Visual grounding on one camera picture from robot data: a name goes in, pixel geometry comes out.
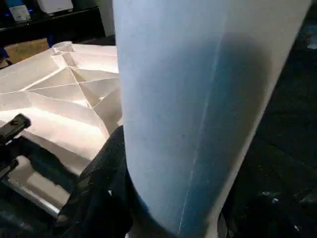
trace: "white box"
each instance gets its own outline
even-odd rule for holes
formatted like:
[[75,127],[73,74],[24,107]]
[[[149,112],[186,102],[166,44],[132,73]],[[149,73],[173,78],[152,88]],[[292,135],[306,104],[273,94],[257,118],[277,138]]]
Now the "white box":
[[71,0],[38,0],[41,10],[47,14],[73,9]]

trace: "white plastic part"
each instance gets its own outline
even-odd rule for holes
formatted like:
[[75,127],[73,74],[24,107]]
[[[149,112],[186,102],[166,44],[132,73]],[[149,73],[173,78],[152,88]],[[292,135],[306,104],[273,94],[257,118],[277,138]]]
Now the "white plastic part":
[[[1,70],[0,126],[23,113],[32,126],[22,134],[79,175],[122,123],[116,61],[115,47],[63,42]],[[18,160],[8,183],[60,209],[68,192]]]

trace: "white ribbed plastic tray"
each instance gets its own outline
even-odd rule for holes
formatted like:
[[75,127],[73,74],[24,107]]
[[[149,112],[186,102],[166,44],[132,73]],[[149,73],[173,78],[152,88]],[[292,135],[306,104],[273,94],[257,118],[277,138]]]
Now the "white ribbed plastic tray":
[[[121,124],[116,47],[63,42],[0,71],[0,121],[23,113],[24,136],[80,174]],[[59,209],[69,194],[27,159],[10,173],[15,185]]]

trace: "black clamp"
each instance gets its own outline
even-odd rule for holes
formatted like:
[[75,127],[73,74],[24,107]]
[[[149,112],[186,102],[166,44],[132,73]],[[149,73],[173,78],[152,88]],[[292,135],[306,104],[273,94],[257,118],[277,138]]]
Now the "black clamp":
[[17,160],[19,153],[14,146],[14,138],[30,126],[30,119],[23,114],[18,114],[14,119],[0,128],[0,180],[19,165]]

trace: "white printer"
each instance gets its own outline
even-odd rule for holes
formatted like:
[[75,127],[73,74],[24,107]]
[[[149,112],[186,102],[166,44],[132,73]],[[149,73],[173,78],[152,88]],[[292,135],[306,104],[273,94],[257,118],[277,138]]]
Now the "white printer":
[[38,3],[41,10],[47,14],[73,9],[71,0],[38,0]]

